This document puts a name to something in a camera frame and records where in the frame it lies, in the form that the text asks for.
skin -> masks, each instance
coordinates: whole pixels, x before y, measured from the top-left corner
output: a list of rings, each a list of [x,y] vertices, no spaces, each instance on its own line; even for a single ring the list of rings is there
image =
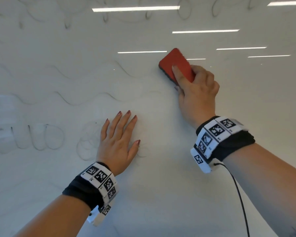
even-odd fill
[[[193,83],[175,66],[173,72],[179,84],[176,90],[182,115],[197,129],[216,115],[219,84],[203,67],[191,67],[196,73]],[[111,125],[109,120],[105,122],[101,131],[97,161],[107,164],[115,176],[128,167],[140,144],[140,140],[135,141],[128,149],[137,121],[135,116],[126,126],[130,115],[130,111],[124,116],[119,112]],[[235,151],[224,163],[275,233],[280,237],[296,237],[296,169],[258,144]],[[60,195],[16,236],[76,236],[90,211],[81,200]]]

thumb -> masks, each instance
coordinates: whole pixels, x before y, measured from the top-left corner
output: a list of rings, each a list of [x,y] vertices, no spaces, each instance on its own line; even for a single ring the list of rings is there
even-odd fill
[[[174,88],[176,89],[176,91],[179,94],[179,106],[181,108],[183,106],[184,92],[183,92],[183,90],[179,86],[176,86]]]
[[[128,156],[127,156],[127,160],[129,161],[129,163],[135,158],[138,152],[139,144],[140,144],[140,140],[137,140],[133,143],[132,147],[130,147],[128,151]]]

white light strip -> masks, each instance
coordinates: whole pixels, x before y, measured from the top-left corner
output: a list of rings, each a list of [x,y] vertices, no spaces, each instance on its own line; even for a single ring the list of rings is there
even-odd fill
[[[296,1],[275,1],[268,6],[296,6]]]
[[[254,58],[254,57],[278,57],[278,56],[291,56],[291,55],[261,55],[261,56],[249,56],[248,58]]]
[[[173,31],[172,34],[178,34],[178,33],[210,33],[210,32],[236,32],[238,30],[209,30],[209,31]]]
[[[218,48],[216,50],[244,50],[244,49],[264,49],[266,47],[240,47],[240,48]]]
[[[154,53],[154,52],[167,52],[167,51],[122,51],[118,52],[119,54],[126,54],[126,53]]]
[[[179,10],[179,9],[180,9],[180,6],[92,8],[93,12],[158,11],[158,10]]]

black wristband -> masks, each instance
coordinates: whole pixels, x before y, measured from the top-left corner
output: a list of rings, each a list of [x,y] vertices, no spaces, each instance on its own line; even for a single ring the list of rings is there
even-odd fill
[[[218,118],[220,116],[214,116],[210,118],[208,121],[201,124],[197,130],[196,135],[201,132],[201,129],[212,120]],[[251,135],[248,131],[240,131],[236,134],[229,136],[227,139],[223,140],[216,149],[213,151],[212,155],[208,159],[208,163],[211,162],[213,159],[217,159],[219,161],[223,161],[228,155],[235,152],[236,150],[241,149],[242,147],[252,145],[255,143],[254,136]]]
[[[102,162],[98,163],[110,170],[106,164]],[[90,182],[80,176],[83,172],[75,177],[68,187],[64,189],[62,194],[82,200],[90,207],[91,210],[93,210],[96,206],[99,206],[100,208],[103,207],[104,201],[101,193]]]

